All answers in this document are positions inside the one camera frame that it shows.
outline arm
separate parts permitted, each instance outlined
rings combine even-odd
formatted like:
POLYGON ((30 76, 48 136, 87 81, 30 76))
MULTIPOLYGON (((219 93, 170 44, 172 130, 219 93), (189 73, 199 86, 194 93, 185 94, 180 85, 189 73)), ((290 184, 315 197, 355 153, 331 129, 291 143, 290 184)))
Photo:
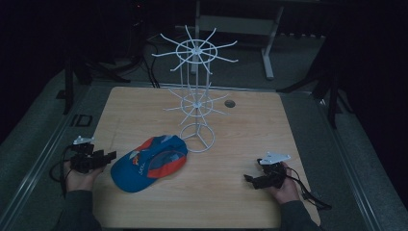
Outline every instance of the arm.
MULTIPOLYGON (((286 174, 292 176, 289 169, 286 174)), ((294 180, 287 177, 280 189, 270 187, 268 191, 281 205, 281 231, 320 230, 300 201, 294 180)))
MULTIPOLYGON (((65 163, 65 169, 69 169, 69 163, 65 163)), ((102 230, 92 213, 92 186, 103 169, 88 174, 72 170, 67 174, 64 210, 53 230, 102 230)))

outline sleeve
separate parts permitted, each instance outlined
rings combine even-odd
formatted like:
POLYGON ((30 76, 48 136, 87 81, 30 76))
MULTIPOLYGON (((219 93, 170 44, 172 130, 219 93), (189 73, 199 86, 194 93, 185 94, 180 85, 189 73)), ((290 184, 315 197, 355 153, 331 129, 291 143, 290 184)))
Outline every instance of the sleeve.
POLYGON ((312 221, 302 201, 295 200, 281 205, 281 231, 320 231, 312 221))
POLYGON ((72 191, 65 196, 64 209, 53 230, 55 231, 101 231, 99 221, 92 213, 92 192, 72 191))

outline wooden table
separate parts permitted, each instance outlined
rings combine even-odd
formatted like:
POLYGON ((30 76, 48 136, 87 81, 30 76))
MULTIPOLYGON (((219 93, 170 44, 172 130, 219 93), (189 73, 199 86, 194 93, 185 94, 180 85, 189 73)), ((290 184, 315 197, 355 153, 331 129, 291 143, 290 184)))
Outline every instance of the wooden table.
MULTIPOLYGON (((280 96, 273 92, 210 90, 228 94, 206 116, 216 134, 214 146, 188 155, 174 174, 136 193, 121 191, 108 165, 94 186, 94 214, 111 228, 271 228, 279 227, 278 204, 254 190, 244 174, 261 176, 256 159, 267 151, 289 154, 287 161, 309 189, 280 96), (225 100, 233 100, 227 108, 225 100)), ((95 131, 95 150, 116 151, 117 160, 150 137, 179 135, 186 116, 180 98, 167 89, 114 88, 95 131)), ((316 207, 305 206, 319 224, 316 207)))

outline cap logo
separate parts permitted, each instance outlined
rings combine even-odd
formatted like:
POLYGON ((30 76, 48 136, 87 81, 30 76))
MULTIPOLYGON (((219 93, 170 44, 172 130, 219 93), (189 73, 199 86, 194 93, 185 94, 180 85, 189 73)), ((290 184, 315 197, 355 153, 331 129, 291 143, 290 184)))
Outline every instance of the cap logo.
POLYGON ((137 150, 132 151, 132 153, 129 155, 129 160, 132 160, 132 164, 134 166, 138 166, 139 165, 139 157, 140 157, 140 152, 137 150))

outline cable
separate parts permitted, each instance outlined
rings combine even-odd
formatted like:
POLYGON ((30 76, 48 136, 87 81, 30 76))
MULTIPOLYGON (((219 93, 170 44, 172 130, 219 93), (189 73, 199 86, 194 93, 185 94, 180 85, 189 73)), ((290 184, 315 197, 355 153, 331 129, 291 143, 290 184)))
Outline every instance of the cable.
POLYGON ((288 177, 288 178, 290 178, 290 179, 293 179, 293 180, 300 186, 300 189, 302 189, 302 194, 303 194, 304 196, 306 196, 305 199, 306 199, 307 201, 309 201, 310 203, 312 203, 313 205, 315 205, 315 206, 318 208, 318 210, 331 210, 331 209, 332 209, 332 206, 331 206, 331 205, 328 205, 328 204, 322 202, 321 200, 315 198, 315 197, 306 189, 306 187, 305 187, 305 186, 303 185, 303 183, 300 181, 300 177, 299 177, 299 174, 297 173, 297 171, 295 171, 293 168, 290 168, 290 167, 287 167, 287 169, 293 171, 293 172, 297 175, 297 178, 298 178, 298 179, 296 179, 296 178, 294 178, 294 177, 291 177, 291 176, 289 176, 289 175, 286 175, 286 177, 288 177))

